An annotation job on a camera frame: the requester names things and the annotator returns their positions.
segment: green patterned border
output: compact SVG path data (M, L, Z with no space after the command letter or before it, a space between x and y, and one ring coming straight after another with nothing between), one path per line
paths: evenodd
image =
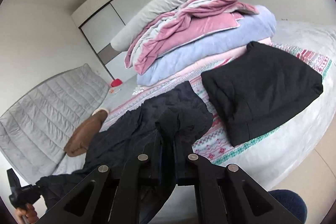
M324 80L330 66L332 64L332 60L329 59L328 63L326 64L325 66L325 69L323 70L322 72L322 81ZM268 136L272 135L275 131L277 131L281 126L273 129L272 131L264 134L264 135L261 135L260 137L258 138L255 138L255 139L252 139L242 145L240 145L239 147L237 147L236 149L233 149L231 150L229 153L223 155L222 157L216 159L216 160L213 160L211 161L213 164L216 164L216 165L220 165L222 164L223 162L243 153L246 149L250 148L251 146L257 144L258 142L262 141L263 139L267 138Z

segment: folded black clothing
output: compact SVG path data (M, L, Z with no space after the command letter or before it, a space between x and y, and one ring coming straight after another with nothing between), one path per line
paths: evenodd
M211 128L212 122L206 104L186 81L144 101L137 109L127 111L108 130L95 134L83 169L72 174L43 177L36 184L44 189L43 197L49 209L96 167L101 164L111 168L124 166L131 157L143 153L157 134L168 144L176 134L182 141L192 144ZM175 188L173 164L171 170L167 166L164 168L161 185L142 187L139 221L142 224L155 216Z
M246 48L241 57L201 74L233 146L277 128L323 92L322 76L295 56L258 42Z

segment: blue jeans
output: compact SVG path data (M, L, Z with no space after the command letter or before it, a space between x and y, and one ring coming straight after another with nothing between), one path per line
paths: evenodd
M307 219L307 206L303 199L290 190L273 190L269 194L290 211L302 223Z

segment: red object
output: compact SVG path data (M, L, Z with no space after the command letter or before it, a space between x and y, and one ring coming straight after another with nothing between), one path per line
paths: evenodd
M115 87L115 86L119 86L119 85L121 85L123 82L122 82L122 80L120 80L120 79L114 79L113 81L112 81L112 83L111 83L111 87Z

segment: blue fabric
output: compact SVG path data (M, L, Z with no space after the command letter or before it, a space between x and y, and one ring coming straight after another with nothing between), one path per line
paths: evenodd
M269 192L282 206L290 211L302 223L307 219L307 206L303 199L290 190L273 190Z
M137 76L138 85L154 85L204 57L272 37L276 28L274 15L266 7L256 7L259 15L244 16L239 20L240 27L200 38L155 60L143 75Z

